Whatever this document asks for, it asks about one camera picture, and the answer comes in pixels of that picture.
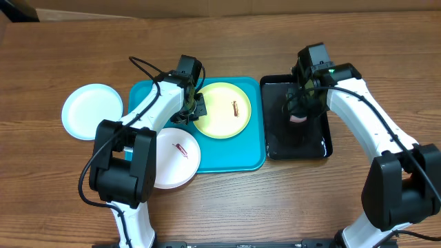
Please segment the green scrubbing sponge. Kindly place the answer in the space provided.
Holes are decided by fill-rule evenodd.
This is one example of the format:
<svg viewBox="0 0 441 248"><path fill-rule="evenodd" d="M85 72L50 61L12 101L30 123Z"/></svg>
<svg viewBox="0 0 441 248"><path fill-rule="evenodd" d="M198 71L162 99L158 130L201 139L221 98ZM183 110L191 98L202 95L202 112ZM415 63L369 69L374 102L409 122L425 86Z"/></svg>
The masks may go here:
<svg viewBox="0 0 441 248"><path fill-rule="evenodd" d="M291 115L291 116L289 117L289 121L290 121L291 123L304 123L306 120L307 120L307 117L306 117L306 116L304 116L304 117L299 117L299 116Z"/></svg>

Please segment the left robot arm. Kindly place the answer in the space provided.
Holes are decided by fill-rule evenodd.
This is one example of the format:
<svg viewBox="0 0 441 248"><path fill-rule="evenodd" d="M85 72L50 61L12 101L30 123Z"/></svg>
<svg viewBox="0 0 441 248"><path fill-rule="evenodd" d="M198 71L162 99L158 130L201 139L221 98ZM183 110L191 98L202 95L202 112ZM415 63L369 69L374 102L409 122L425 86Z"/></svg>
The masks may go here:
<svg viewBox="0 0 441 248"><path fill-rule="evenodd" d="M103 120L96 130L91 159L81 172L78 191L89 178L99 194L94 206L114 214L119 247L153 247L156 233L147 208L156 178L157 135L168 121L187 124L206 113L198 91L199 74L161 72L150 93L119 121Z"/></svg>

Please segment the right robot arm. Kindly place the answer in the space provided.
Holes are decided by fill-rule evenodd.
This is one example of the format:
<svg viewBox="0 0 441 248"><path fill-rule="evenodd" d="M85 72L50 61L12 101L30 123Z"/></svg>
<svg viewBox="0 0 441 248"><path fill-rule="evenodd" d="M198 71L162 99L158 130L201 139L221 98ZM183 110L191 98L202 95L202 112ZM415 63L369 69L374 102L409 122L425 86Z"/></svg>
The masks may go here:
<svg viewBox="0 0 441 248"><path fill-rule="evenodd" d="M350 63L297 63L299 86L283 110L309 121L330 110L351 130L371 167L361 194L363 213L338 231L330 247L396 247L407 227L440 213L440 150L400 129L372 97Z"/></svg>

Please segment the yellow-green round plate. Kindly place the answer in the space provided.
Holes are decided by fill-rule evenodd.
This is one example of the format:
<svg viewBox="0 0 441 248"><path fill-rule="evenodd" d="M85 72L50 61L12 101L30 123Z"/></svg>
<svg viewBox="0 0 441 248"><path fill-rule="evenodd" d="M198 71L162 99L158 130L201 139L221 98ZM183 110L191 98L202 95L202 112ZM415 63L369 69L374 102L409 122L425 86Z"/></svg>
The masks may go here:
<svg viewBox="0 0 441 248"><path fill-rule="evenodd" d="M217 139L231 138L242 132L252 115L251 102L238 86L215 82L202 88L207 114L194 125L202 134Z"/></svg>

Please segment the light blue round plate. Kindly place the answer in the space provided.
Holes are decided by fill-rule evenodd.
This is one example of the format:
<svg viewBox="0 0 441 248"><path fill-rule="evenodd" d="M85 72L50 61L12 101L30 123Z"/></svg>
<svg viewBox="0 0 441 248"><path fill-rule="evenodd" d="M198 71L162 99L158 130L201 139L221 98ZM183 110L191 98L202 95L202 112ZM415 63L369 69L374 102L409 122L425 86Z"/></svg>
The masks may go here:
<svg viewBox="0 0 441 248"><path fill-rule="evenodd" d="M102 120L118 121L122 115L119 93L108 85L93 83L69 95L61 111L61 122L69 135L92 141Z"/></svg>

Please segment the white pink round plate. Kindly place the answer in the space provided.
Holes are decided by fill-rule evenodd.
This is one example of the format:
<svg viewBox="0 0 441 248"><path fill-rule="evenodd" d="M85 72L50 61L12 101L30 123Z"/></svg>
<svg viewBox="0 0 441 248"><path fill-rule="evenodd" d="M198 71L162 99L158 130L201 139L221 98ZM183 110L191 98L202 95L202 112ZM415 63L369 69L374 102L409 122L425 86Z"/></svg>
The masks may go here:
<svg viewBox="0 0 441 248"><path fill-rule="evenodd" d="M189 182L201 162L196 139L178 128L164 128L157 136L155 188L173 189Z"/></svg>

